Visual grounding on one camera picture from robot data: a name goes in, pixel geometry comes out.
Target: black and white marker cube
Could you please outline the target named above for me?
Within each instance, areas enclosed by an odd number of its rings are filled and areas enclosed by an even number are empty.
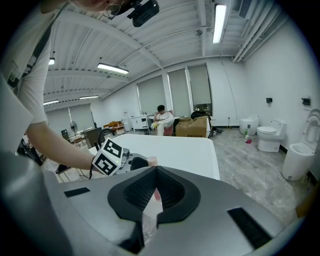
[[[108,138],[95,155],[92,164],[105,175],[111,176],[121,167],[123,153],[123,148]]]

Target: toilet lid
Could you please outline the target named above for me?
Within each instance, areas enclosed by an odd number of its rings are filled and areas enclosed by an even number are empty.
[[[275,128],[269,127],[269,126],[258,127],[258,131],[263,134],[276,134],[277,133],[277,130]]]
[[[310,112],[304,131],[302,133],[302,142],[309,148],[316,151],[320,139],[320,111],[314,109]]]

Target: glasses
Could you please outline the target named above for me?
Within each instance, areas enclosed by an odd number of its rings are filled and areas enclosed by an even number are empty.
[[[112,3],[109,4],[103,11],[103,16],[107,17],[109,20],[113,20],[114,17],[118,15],[121,10],[121,6],[124,4],[125,1],[122,3]]]

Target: white toilet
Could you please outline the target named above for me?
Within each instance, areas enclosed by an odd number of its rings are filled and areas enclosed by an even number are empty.
[[[286,136],[287,124],[283,120],[274,119],[270,126],[261,126],[257,129],[259,137],[258,150],[264,152],[279,152],[280,141]]]
[[[245,134],[248,130],[248,135],[255,135],[259,126],[259,116],[256,114],[250,115],[248,118],[240,119],[240,133]]]
[[[299,180],[316,160],[316,150],[320,139],[320,111],[314,109],[310,112],[302,140],[291,144],[284,160],[282,175],[288,181]]]

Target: black hair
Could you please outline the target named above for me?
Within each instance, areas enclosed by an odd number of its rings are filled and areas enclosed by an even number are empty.
[[[165,110],[165,106],[164,105],[160,105],[158,106],[158,112],[162,111],[162,110]]]

